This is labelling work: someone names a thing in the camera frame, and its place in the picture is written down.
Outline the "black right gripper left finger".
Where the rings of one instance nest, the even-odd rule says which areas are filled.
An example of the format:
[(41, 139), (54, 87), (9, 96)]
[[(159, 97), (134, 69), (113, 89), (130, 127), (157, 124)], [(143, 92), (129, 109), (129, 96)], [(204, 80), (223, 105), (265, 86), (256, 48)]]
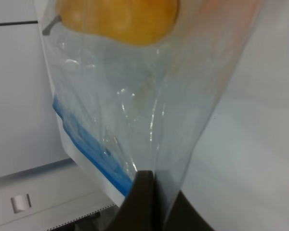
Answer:
[(153, 196), (153, 172), (137, 172), (133, 187), (116, 216), (116, 230), (152, 231)]

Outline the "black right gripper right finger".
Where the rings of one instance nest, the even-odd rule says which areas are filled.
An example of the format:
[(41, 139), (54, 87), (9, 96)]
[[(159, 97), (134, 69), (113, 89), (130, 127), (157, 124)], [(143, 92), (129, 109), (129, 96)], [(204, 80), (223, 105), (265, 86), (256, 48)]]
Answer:
[(167, 170), (155, 172), (155, 230), (213, 230), (193, 208)]

